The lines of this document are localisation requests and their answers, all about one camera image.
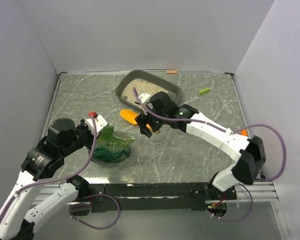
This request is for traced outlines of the yellow plastic scoop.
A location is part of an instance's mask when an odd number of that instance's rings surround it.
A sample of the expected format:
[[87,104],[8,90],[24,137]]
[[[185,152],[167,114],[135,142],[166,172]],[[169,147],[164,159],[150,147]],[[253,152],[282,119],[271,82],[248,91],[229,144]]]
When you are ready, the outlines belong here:
[[129,109],[122,109],[119,114],[124,120],[126,120],[130,124],[137,125],[136,117],[138,117],[139,115],[136,112]]

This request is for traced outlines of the green litter bag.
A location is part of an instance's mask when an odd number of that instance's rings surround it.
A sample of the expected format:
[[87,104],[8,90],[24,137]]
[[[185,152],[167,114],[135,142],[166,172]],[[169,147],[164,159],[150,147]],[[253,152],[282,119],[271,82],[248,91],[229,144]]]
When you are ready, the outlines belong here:
[[136,140],[136,133],[116,131],[112,124],[99,134],[93,150],[91,161],[119,163],[131,155],[130,145]]

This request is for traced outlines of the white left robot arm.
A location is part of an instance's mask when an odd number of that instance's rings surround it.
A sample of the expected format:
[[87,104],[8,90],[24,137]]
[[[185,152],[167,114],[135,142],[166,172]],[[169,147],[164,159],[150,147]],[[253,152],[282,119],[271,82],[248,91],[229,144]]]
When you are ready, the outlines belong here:
[[21,165],[16,183],[0,209],[0,240],[31,240],[41,225],[66,203],[83,201],[89,195],[88,182],[79,174],[84,164],[69,176],[61,177],[61,189],[35,207],[31,207],[41,189],[54,183],[55,172],[65,158],[86,147],[92,151],[99,133],[108,123],[92,112],[79,125],[69,118],[59,118],[48,128],[36,147],[31,149]]

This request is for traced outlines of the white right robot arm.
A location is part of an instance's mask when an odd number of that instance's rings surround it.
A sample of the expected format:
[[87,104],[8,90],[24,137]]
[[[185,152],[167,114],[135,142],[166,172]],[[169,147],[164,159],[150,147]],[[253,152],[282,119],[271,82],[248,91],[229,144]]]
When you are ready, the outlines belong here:
[[218,171],[210,180],[210,197],[220,199],[237,184],[252,185],[255,182],[266,162],[265,148],[260,137],[235,133],[188,104],[178,106],[163,91],[149,95],[138,94],[134,89],[133,94],[143,108],[142,113],[135,118],[141,134],[149,138],[152,132],[168,125],[210,143],[232,159],[233,163],[229,167]]

